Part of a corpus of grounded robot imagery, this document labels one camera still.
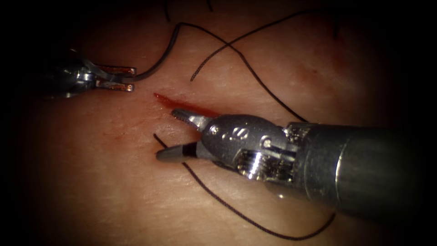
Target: black suture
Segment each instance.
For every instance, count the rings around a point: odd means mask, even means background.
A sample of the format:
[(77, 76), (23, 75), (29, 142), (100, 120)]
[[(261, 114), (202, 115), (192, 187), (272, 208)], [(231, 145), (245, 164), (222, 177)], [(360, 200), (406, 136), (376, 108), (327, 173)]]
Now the black suture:
[[(162, 145), (164, 148), (167, 148), (167, 145), (154, 133), (153, 137), (156, 139), (156, 141), (158, 141), (158, 143), (160, 145)], [(316, 230), (313, 233), (310, 233), (308, 235), (305, 236), (287, 236), (287, 235), (283, 235), (274, 231), (271, 231), (265, 227), (263, 227), (262, 225), (256, 223), (255, 221), (251, 220), (250, 218), (248, 218), (247, 216), (245, 216), (244, 214), (242, 214), (240, 211), (236, 210), (233, 206), (231, 206), (230, 204), (228, 204), (226, 201), (224, 201), (223, 199), (221, 199), (218, 195), (216, 195), (212, 190), (210, 190), (204, 183), (203, 181), (197, 176), (197, 174), (190, 168), (190, 166), (185, 163), (182, 162), (182, 165), (185, 167), (185, 169), (187, 169), (187, 171), (191, 174), (191, 176), (196, 180), (196, 182), (200, 185), (200, 187), (202, 187), (210, 196), (212, 196), (214, 199), (216, 199), (221, 205), (225, 206), (226, 208), (228, 208), (229, 210), (231, 210), (232, 212), (234, 212), (238, 217), (242, 218), (243, 220), (245, 220), (246, 222), (252, 224), (253, 226), (255, 226), (256, 228), (269, 233), (273, 236), (282, 238), (282, 239), (286, 239), (286, 240), (291, 240), (291, 241), (302, 241), (302, 240), (306, 240), (306, 239), (310, 239), (318, 234), (320, 234), (321, 232), (323, 232), (327, 227), (329, 227), (329, 225), (332, 223), (332, 221), (335, 218), (335, 213), (333, 213), (331, 215), (331, 217), (328, 219), (328, 221), (322, 226), (320, 227), (318, 230)]]
[[(317, 10), (305, 10), (305, 11), (301, 11), (301, 12), (298, 12), (298, 13), (296, 13), (296, 14), (293, 14), (293, 15), (290, 15), (290, 16), (295, 16), (295, 15), (297, 15), (297, 14), (300, 14), (300, 13), (307, 13), (307, 12), (316, 12)], [(241, 36), (240, 38), (238, 38), (238, 39), (236, 39), (236, 40), (233, 40), (232, 42), (236, 42), (236, 41), (238, 41), (238, 40), (240, 40), (240, 39), (242, 39), (242, 38), (244, 38), (244, 37), (246, 37), (246, 36), (248, 36), (248, 35), (250, 35), (250, 34), (252, 34), (252, 33), (254, 33), (254, 32), (256, 32), (256, 31), (259, 31), (259, 30), (261, 30), (261, 29), (263, 29), (263, 28), (266, 28), (266, 27), (268, 27), (268, 26), (271, 26), (271, 25), (274, 25), (274, 24), (276, 24), (276, 23), (279, 23), (279, 22), (281, 22), (281, 21), (283, 21), (283, 20), (286, 20), (286, 19), (288, 19), (288, 18), (291, 18), (290, 16), (288, 16), (288, 17), (286, 17), (286, 18), (283, 18), (283, 19), (281, 19), (281, 20), (278, 20), (278, 21), (276, 21), (276, 22), (273, 22), (273, 23), (270, 23), (270, 24), (268, 24), (268, 25), (265, 25), (265, 26), (263, 26), (263, 27), (261, 27), (261, 28), (258, 28), (258, 29), (256, 29), (256, 30), (254, 30), (254, 31), (252, 31), (252, 32), (250, 32), (250, 33), (248, 33), (248, 34), (245, 34), (245, 35), (243, 35), (243, 36)], [(225, 46), (223, 46), (223, 47), (221, 47), (220, 49), (218, 49), (218, 50), (216, 50), (214, 53), (213, 53), (213, 55), (215, 55), (215, 54), (217, 54), (218, 52), (220, 52), (221, 50), (223, 50), (224, 48), (226, 48), (226, 47), (230, 47), (230, 48), (232, 48), (235, 52), (237, 52), (238, 53), (238, 55), (240, 56), (240, 58), (243, 60), (243, 62), (245, 63), (245, 65), (246, 65), (246, 67), (249, 69), (249, 71), (252, 73), (252, 75), (254, 76), (254, 78), (256, 79), (256, 81), (258, 82), (258, 84), (260, 84), (260, 86), (280, 105), (280, 106), (282, 106), (284, 109), (286, 109), (290, 114), (292, 114), (293, 116), (295, 116), (296, 118), (298, 118), (300, 121), (302, 121), (302, 122), (308, 122), (306, 119), (304, 119), (303, 117), (301, 117), (300, 115), (298, 115), (296, 112), (294, 112), (291, 108), (289, 108), (287, 105), (285, 105), (276, 95), (274, 95), (269, 89), (268, 89), (268, 87), (261, 81), (261, 79), (258, 77), (258, 75), (255, 73), (255, 71), (253, 70), (253, 68), (249, 65), (249, 62), (246, 60), (246, 58), (244, 57), (244, 55), (240, 52), (240, 51), (238, 51), (237, 49), (235, 49), (230, 43), (227, 43), (225, 40), (223, 40), (222, 38), (220, 38), (220, 37), (218, 37), (217, 35), (215, 35), (215, 34), (213, 34), (212, 32), (210, 32), (210, 31), (208, 31), (208, 30), (206, 30), (206, 29), (204, 29), (204, 28), (202, 28), (202, 27), (200, 27), (200, 26), (197, 26), (197, 25), (194, 25), (194, 24), (190, 24), (190, 23), (185, 23), (185, 22), (180, 22), (180, 23), (178, 23), (176, 26), (175, 26), (175, 28), (174, 28), (174, 30), (173, 30), (173, 34), (172, 34), (172, 36), (171, 36), (171, 38), (170, 38), (170, 42), (168, 43), (168, 45), (167, 45), (167, 48), (166, 48), (166, 50), (164, 51), (164, 53), (162, 54), (162, 56), (159, 58), (159, 60), (151, 67), (151, 68), (149, 68), (147, 71), (145, 71), (145, 72), (143, 72), (143, 73), (140, 73), (140, 74), (138, 74), (138, 75), (136, 75), (135, 77), (121, 77), (121, 76), (117, 76), (117, 75), (114, 75), (114, 74), (110, 74), (110, 73), (107, 73), (107, 72), (105, 72), (105, 71), (103, 71), (102, 69), (100, 69), (99, 67), (97, 67), (96, 65), (94, 65), (92, 62), (90, 62), (89, 60), (87, 60), (87, 59), (82, 59), (82, 61), (84, 62), (84, 64), (91, 70), (91, 71), (93, 71), (93, 73), (95, 73), (97, 76), (99, 76), (99, 77), (102, 77), (102, 78), (105, 78), (106, 80), (108, 80), (108, 81), (114, 81), (114, 82), (137, 82), (137, 81), (140, 81), (140, 80), (143, 80), (143, 79), (145, 79), (145, 78), (147, 78), (147, 77), (149, 77), (149, 76), (151, 76), (156, 70), (157, 70), (157, 68), (164, 62), (164, 60), (168, 57), (168, 55), (170, 54), (170, 51), (172, 50), (172, 48), (173, 48), (173, 46), (174, 46), (174, 44), (175, 44), (175, 42), (176, 42), (176, 39), (177, 39), (177, 37), (178, 37), (178, 34), (179, 34), (179, 30), (180, 30), (180, 28), (181, 28), (181, 26), (190, 26), (190, 27), (194, 27), (194, 28), (197, 28), (197, 29), (199, 29), (199, 30), (201, 30), (201, 31), (204, 31), (204, 32), (206, 32), (206, 33), (208, 33), (208, 34), (210, 34), (211, 36), (213, 36), (213, 37), (215, 37), (216, 39), (218, 39), (218, 40), (220, 40), (221, 42), (223, 42), (224, 44), (225, 44)], [(194, 77), (195, 77), (195, 75), (197, 75), (197, 73), (198, 72), (195, 72), (194, 74), (193, 74), (193, 76), (191, 77), (191, 80), (190, 81), (193, 81), (193, 79), (194, 79)]]
[(283, 103), (275, 94), (273, 94), (273, 92), (261, 81), (261, 79), (258, 77), (258, 75), (255, 73), (255, 70), (253, 70), (253, 68), (250, 66), (249, 62), (246, 60), (246, 58), (244, 57), (244, 55), (238, 51), (237, 49), (235, 49), (232, 45), (229, 45), (225, 40), (223, 40), (222, 38), (220, 38), (219, 36), (213, 34), (212, 32), (204, 29), (203, 27), (197, 26), (197, 25), (193, 25), (193, 24), (189, 24), (189, 23), (185, 23), (185, 22), (181, 22), (178, 25), (184, 25), (184, 26), (191, 26), (194, 28), (197, 28), (201, 31), (204, 31), (208, 34), (210, 34), (211, 36), (215, 37), (216, 39), (222, 41), (223, 43), (227, 44), (227, 47), (229, 46), (232, 50), (234, 50), (241, 58), (241, 60), (243, 60), (244, 64), (246, 65), (246, 67), (249, 69), (249, 71), (252, 73), (252, 75), (254, 76), (254, 78), (256, 79), (256, 81), (258, 82), (258, 84), (260, 84), (260, 86), (277, 102), (279, 103), (280, 106), (282, 106), (283, 108), (285, 108), (290, 114), (292, 114), (294, 117), (298, 118), (300, 121), (302, 122), (308, 122), (306, 119), (304, 119), (303, 117), (301, 117), (300, 115), (298, 115), (296, 112), (294, 112), (291, 108), (289, 108), (285, 103)]
[(237, 41), (239, 41), (239, 40), (242, 40), (243, 38), (245, 38), (245, 37), (247, 37), (247, 36), (249, 36), (249, 35), (252, 35), (252, 34), (254, 34), (254, 33), (256, 33), (256, 32), (258, 32), (258, 31), (260, 31), (260, 30), (262, 30), (262, 29), (265, 29), (265, 28), (267, 28), (267, 27), (270, 27), (270, 26), (273, 26), (273, 25), (276, 25), (276, 24), (278, 24), (278, 23), (281, 23), (281, 22), (283, 22), (283, 21), (285, 21), (285, 20), (288, 20), (288, 19), (290, 19), (290, 18), (293, 18), (293, 17), (296, 17), (296, 16), (299, 16), (299, 15), (302, 15), (302, 14), (307, 14), (307, 13), (316, 13), (316, 12), (329, 12), (329, 11), (333, 11), (333, 10), (331, 10), (331, 9), (327, 9), (327, 8), (323, 8), (323, 9), (311, 9), (311, 10), (302, 10), (302, 11), (299, 11), (299, 12), (296, 12), (296, 13), (294, 13), (294, 14), (291, 14), (291, 15), (289, 15), (289, 16), (286, 16), (286, 17), (284, 17), (284, 18), (282, 18), (282, 19), (280, 19), (280, 20), (276, 20), (276, 21), (273, 21), (273, 22), (271, 22), (271, 23), (268, 23), (268, 24), (266, 24), (266, 25), (264, 25), (264, 26), (262, 26), (262, 27), (259, 27), (259, 28), (257, 28), (257, 29), (255, 29), (255, 30), (252, 30), (252, 31), (250, 31), (250, 32), (248, 32), (248, 33), (246, 33), (246, 34), (244, 34), (244, 35), (242, 35), (242, 36), (240, 36), (240, 37), (238, 37), (238, 38), (236, 38), (236, 39), (234, 39), (234, 40), (232, 40), (231, 42), (229, 42), (228, 44), (226, 44), (226, 45), (224, 45), (224, 46), (222, 46), (222, 47), (220, 47), (219, 49), (217, 49), (216, 51), (214, 51), (211, 55), (209, 55), (201, 64), (200, 64), (200, 66), (197, 68), (197, 70), (194, 72), (194, 74), (193, 74), (193, 76), (191, 76), (191, 81), (193, 81), (193, 79), (197, 76), (197, 74), (200, 72), (200, 70), (202, 69), (202, 67), (213, 57), (213, 56), (215, 56), (217, 53), (219, 53), (220, 51), (222, 51), (222, 50), (224, 50), (225, 48), (227, 48), (228, 46), (230, 46), (231, 44), (233, 44), (233, 43), (235, 43), (235, 42), (237, 42)]
[(208, 4), (209, 11), (213, 11), (213, 6), (211, 5), (211, 0), (206, 0), (206, 3)]
[(168, 15), (167, 0), (164, 0), (164, 13), (165, 13), (165, 18), (167, 19), (167, 22), (170, 22), (170, 16)]

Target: skin surface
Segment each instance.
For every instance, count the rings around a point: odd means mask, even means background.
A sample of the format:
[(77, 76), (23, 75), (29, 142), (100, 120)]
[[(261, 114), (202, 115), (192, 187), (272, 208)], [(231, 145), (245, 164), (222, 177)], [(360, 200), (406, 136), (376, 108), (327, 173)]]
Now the skin surface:
[[(88, 20), (71, 46), (92, 62), (147, 70), (165, 50), (175, 24), (188, 22), (231, 41), (291, 13), (326, 6), (288, 1), (171, 1), (134, 11), (109, 9)], [(359, 13), (306, 14), (255, 33), (233, 46), (268, 88), (310, 122), (390, 126), (397, 118), (399, 80), (383, 33)], [(26, 97), (17, 143), (24, 151), (21, 186), (33, 230), (53, 245), (386, 245), (396, 235), (338, 214), (320, 235), (286, 241), (260, 231), (212, 199), (179, 164), (155, 159), (162, 147), (196, 141), (159, 93), (218, 113), (244, 113), (285, 126), (297, 121), (256, 82), (238, 55), (225, 49), (193, 82), (200, 63), (223, 44), (183, 27), (159, 70), (134, 93), (92, 90), (69, 99)], [(278, 233), (303, 236), (332, 213), (304, 200), (278, 199), (202, 160), (188, 164), (239, 211)]]

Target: metal jaw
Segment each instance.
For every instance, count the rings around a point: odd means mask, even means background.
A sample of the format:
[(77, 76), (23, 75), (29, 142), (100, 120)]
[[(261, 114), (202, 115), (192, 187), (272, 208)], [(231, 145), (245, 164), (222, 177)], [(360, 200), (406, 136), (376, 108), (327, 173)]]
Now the metal jaw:
[(248, 179), (292, 181), (296, 146), (290, 143), (284, 128), (251, 115), (208, 118), (182, 109), (173, 110), (172, 115), (196, 127), (202, 138), (161, 150), (158, 160), (208, 159)]
[[(118, 81), (103, 78), (96, 70)], [(86, 59), (63, 57), (45, 64), (30, 86), (45, 98), (68, 98), (95, 88), (132, 92), (134, 85), (123, 83), (120, 78), (135, 75), (133, 67), (99, 66)]]

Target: wound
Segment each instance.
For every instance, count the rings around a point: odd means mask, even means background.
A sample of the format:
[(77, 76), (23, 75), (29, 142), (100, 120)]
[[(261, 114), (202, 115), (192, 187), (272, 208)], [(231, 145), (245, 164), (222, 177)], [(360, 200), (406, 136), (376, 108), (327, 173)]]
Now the wound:
[(163, 105), (164, 107), (168, 108), (168, 109), (175, 109), (175, 108), (181, 108), (181, 109), (185, 109), (185, 110), (189, 110), (189, 111), (193, 111), (196, 112), (198, 114), (204, 115), (206, 117), (217, 117), (220, 116), (220, 113), (217, 113), (213, 110), (207, 109), (207, 108), (202, 108), (193, 104), (190, 104), (188, 102), (182, 102), (179, 100), (172, 100), (164, 95), (158, 94), (158, 93), (153, 93), (153, 95), (157, 98), (158, 103), (160, 103), (161, 105)]

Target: metal shaft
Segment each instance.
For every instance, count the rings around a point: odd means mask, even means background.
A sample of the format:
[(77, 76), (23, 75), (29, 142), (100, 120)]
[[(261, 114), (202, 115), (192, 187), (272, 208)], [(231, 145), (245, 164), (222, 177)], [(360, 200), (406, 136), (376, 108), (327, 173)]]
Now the metal shaft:
[(419, 208), (421, 163), (408, 134), (307, 124), (291, 188), (365, 219), (396, 222)]

